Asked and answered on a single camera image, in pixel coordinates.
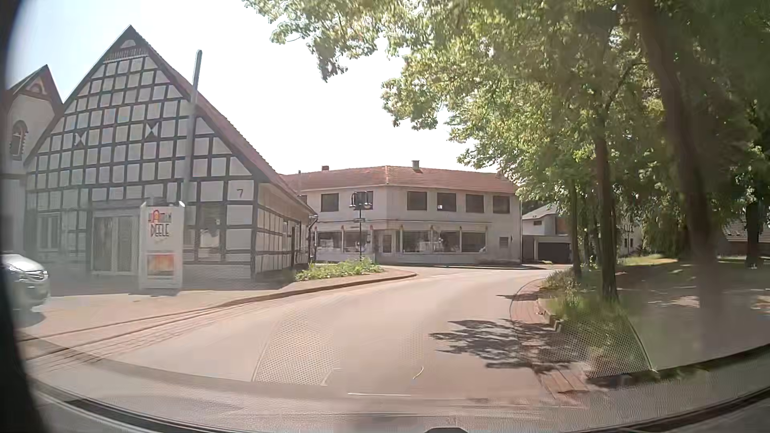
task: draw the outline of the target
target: half-timbered house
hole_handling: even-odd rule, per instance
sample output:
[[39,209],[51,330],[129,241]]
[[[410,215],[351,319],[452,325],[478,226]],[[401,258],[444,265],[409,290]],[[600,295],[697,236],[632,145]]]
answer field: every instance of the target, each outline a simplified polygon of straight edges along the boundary
[[306,263],[313,210],[201,95],[181,197],[192,89],[128,27],[25,158],[26,250],[89,273],[135,274],[140,205],[181,200],[186,276]]

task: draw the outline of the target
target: road marking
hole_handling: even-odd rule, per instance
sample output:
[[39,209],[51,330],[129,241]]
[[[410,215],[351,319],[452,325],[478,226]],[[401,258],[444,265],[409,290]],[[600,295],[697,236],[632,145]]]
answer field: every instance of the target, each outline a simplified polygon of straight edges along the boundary
[[367,392],[349,392],[348,395],[373,395],[375,397],[411,397],[412,394],[369,394]]
[[420,369],[420,372],[419,372],[419,373],[417,373],[417,375],[416,375],[416,376],[414,376],[414,377],[412,378],[412,380],[414,380],[414,379],[417,379],[417,376],[421,375],[421,374],[423,373],[423,371],[424,371],[424,370],[425,370],[425,366],[423,366],[423,367]]

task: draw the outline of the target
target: garage door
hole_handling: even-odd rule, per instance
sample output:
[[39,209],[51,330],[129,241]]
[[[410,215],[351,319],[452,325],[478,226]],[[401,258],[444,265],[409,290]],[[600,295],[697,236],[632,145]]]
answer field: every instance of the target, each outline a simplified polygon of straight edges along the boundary
[[537,258],[554,263],[570,263],[570,244],[562,242],[540,242],[537,244]]

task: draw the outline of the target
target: car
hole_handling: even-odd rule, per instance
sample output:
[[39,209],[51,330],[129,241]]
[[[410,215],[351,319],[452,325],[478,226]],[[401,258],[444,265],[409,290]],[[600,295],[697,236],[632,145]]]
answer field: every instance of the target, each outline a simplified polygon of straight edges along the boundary
[[29,310],[51,296],[49,275],[40,263],[15,253],[0,254],[2,273],[8,278],[15,310]]

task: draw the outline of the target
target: sign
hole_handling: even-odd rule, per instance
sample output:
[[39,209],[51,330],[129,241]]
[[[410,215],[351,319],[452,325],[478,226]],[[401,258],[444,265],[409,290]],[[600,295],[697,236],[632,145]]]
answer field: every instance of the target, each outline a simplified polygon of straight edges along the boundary
[[139,211],[139,288],[182,287],[184,207],[147,206]]

